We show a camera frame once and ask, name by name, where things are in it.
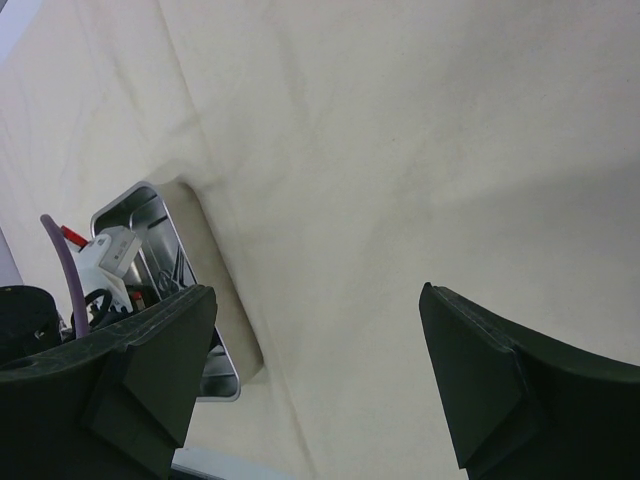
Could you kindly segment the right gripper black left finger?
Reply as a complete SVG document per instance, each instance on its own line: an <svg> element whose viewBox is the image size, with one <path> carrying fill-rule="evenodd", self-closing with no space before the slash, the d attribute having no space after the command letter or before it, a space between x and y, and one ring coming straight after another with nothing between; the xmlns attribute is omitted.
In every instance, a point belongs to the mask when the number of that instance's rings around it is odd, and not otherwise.
<svg viewBox="0 0 640 480"><path fill-rule="evenodd" d="M1 368L4 479L166 479L215 330L194 285L78 340Z"/></svg>

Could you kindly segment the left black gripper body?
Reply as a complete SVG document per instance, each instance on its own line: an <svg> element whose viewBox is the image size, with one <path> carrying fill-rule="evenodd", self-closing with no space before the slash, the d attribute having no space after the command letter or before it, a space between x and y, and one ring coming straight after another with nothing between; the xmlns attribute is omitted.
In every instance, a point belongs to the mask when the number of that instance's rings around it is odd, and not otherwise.
<svg viewBox="0 0 640 480"><path fill-rule="evenodd" d="M96 289L85 296L91 313L91 333L129 318L158 303L160 297L149 286L127 287L133 310L111 306L97 307L99 300L110 300L111 293ZM33 286L6 286L1 289L1 363L18 361L75 339L73 328L65 329L53 297Z"/></svg>

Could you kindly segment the beige cloth wrap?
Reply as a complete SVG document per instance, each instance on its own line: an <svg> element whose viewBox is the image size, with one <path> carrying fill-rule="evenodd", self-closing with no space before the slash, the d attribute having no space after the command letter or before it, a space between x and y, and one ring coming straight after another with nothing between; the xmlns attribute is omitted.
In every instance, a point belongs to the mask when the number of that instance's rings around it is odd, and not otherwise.
<svg viewBox="0 0 640 480"><path fill-rule="evenodd" d="M443 285L639 360L635 1L45 1L1 65L1 226L198 194L264 355L186 444L297 479L459 479L418 302Z"/></svg>

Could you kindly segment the steel instrument tray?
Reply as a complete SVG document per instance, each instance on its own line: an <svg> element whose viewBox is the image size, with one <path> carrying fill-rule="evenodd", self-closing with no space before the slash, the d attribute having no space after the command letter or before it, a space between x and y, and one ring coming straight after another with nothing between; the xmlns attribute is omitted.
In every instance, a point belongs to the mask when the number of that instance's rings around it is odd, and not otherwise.
<svg viewBox="0 0 640 480"><path fill-rule="evenodd" d="M199 399L237 400L242 385L262 368L263 355L195 191L178 179L162 185L138 182L91 219L94 235L115 226L128 228L142 241L125 275L127 286L149 286L159 296L157 274L181 247L196 284L214 289L218 309Z"/></svg>

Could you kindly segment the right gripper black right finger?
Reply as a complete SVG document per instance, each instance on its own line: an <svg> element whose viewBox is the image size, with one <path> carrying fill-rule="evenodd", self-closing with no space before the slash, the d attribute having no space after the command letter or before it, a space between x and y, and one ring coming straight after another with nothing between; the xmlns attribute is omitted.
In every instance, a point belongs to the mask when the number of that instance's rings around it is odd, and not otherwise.
<svg viewBox="0 0 640 480"><path fill-rule="evenodd" d="M470 479L636 479L639 368L424 285L419 311Z"/></svg>

